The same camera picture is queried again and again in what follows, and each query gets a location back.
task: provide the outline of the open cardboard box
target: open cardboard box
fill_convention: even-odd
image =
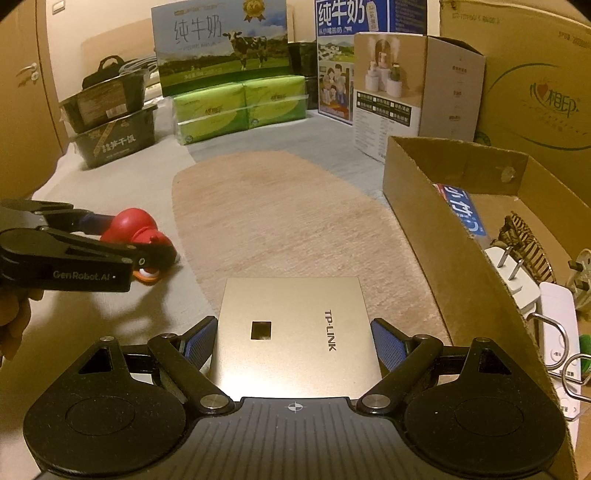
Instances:
[[[467,190],[492,238],[506,215],[519,214],[542,244],[559,284],[569,276],[568,260],[589,247],[591,209],[527,154],[454,140],[388,140],[384,195],[423,268],[452,342],[470,345],[474,337],[492,338],[558,403],[532,326],[433,183]],[[579,328],[589,330],[589,324],[579,322]],[[583,417],[579,426],[581,478],[590,470],[590,423]],[[550,469],[559,480],[577,478],[568,438]]]

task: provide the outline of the tp-link logo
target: tp-link logo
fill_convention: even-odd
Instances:
[[[326,311],[324,313],[324,318],[326,319],[326,323],[328,323],[328,325],[326,326],[326,336],[329,339],[329,351],[336,351],[335,331],[332,325],[332,312],[330,310]]]

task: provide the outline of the white plug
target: white plug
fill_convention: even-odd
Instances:
[[[511,258],[511,247],[505,250],[499,247],[490,247],[485,252],[509,288],[521,314],[524,316],[529,314],[535,308],[535,302],[540,298],[540,289],[523,268],[523,260],[516,262]]]

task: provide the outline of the humidifier box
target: humidifier box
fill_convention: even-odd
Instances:
[[[469,45],[424,35],[355,35],[355,145],[384,160],[388,137],[473,141],[485,58]]]

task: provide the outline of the metal screw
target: metal screw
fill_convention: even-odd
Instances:
[[[386,395],[372,393],[364,396],[361,403],[372,410],[380,410],[390,405],[390,399]]]
[[[505,261],[507,260],[507,257],[511,253],[511,250],[513,250],[513,247],[505,248],[505,251],[503,252],[503,255],[501,256],[501,259],[499,260],[499,262],[496,265],[497,268],[501,268],[503,265],[505,265]]]
[[[224,408],[226,405],[228,405],[228,403],[230,403],[230,401],[228,400],[228,397],[225,395],[212,393],[209,395],[205,395],[204,397],[201,397],[199,403],[201,403],[201,405],[205,408],[209,408],[211,410],[218,410],[220,408]]]
[[[519,260],[515,264],[515,268],[513,269],[513,271],[511,272],[511,275],[509,275],[509,278],[507,278],[507,280],[513,280],[515,278],[515,276],[517,275],[517,272],[519,271],[519,269],[523,265],[523,262],[524,262],[524,259],[522,258],[521,260]]]

